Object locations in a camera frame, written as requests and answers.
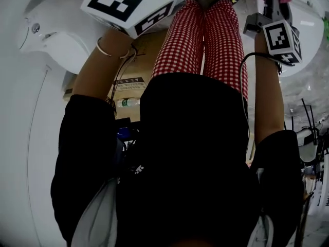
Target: bottle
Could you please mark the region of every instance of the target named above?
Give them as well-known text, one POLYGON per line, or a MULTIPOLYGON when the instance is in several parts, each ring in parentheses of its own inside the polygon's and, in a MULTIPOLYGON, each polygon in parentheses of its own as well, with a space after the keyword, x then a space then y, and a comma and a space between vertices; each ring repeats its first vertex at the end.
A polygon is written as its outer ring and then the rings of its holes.
POLYGON ((139 98, 125 98, 117 100, 117 107, 133 107, 140 103, 139 98))

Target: paw print logo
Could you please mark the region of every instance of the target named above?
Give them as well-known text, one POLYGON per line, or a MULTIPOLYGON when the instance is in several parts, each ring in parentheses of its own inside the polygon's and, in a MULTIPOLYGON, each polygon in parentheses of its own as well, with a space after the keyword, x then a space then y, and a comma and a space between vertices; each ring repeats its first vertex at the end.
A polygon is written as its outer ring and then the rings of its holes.
POLYGON ((142 166, 137 167, 137 169, 135 170, 135 174, 141 173, 143 169, 144 169, 144 167, 142 167, 142 166))

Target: cardboard box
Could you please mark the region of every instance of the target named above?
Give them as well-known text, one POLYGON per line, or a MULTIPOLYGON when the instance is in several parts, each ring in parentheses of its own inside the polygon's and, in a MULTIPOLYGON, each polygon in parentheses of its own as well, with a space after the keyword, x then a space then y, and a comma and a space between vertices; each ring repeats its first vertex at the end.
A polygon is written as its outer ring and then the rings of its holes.
MULTIPOLYGON (((162 44, 166 38, 167 30, 163 30, 156 33, 149 33, 140 36, 134 41, 133 45, 138 50, 138 55, 131 63, 129 61, 122 67, 118 76, 120 80, 117 81, 117 89, 114 94, 113 100, 116 102, 119 99, 125 98, 140 98, 150 82, 151 74, 155 60, 159 54, 162 44)), ((74 86, 75 77, 69 83, 65 94, 64 100, 69 101, 74 86)), ((111 97, 113 87, 108 94, 111 97)), ((122 107, 116 108, 117 119, 130 117, 131 121, 139 121, 139 106, 135 107, 122 107)))

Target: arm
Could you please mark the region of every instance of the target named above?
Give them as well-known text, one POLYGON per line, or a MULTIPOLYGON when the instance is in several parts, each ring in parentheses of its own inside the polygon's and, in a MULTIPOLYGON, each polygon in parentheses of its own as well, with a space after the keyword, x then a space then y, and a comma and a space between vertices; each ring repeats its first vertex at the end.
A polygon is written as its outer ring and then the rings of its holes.
MULTIPOLYGON (((264 33, 255 38, 255 52, 268 53, 264 33)), ((273 133, 283 130, 283 99, 275 63, 256 59, 255 142, 259 144, 273 133)))
POLYGON ((120 57, 126 55, 133 39, 115 30, 109 29, 99 42, 104 55, 95 48, 83 65, 74 85, 73 94, 96 97, 105 100, 111 89, 120 57))
POLYGON ((109 30, 78 75, 65 109, 59 154, 51 185, 54 216, 63 238, 71 245, 79 219, 101 186, 116 176, 112 158, 117 139, 114 113, 106 98, 132 39, 109 30))

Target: person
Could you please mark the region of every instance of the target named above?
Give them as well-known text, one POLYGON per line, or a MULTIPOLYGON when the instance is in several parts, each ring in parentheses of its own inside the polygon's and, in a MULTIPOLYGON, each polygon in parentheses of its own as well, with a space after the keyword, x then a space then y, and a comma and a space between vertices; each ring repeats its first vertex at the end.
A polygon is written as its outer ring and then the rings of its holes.
MULTIPOLYGON (((68 245, 92 200, 115 178, 115 246, 247 246, 262 214, 273 222, 272 246, 286 246, 302 210, 297 138, 283 131, 276 64, 256 56, 256 150, 251 168, 245 164, 248 76, 243 64, 241 93, 237 1, 216 0, 204 12, 188 0, 177 12, 140 100, 138 138, 119 173, 114 112, 104 100, 133 39, 114 29, 101 38, 100 48, 112 56, 92 52, 60 129, 51 197, 68 245)), ((268 52, 262 33, 255 52, 268 52)))

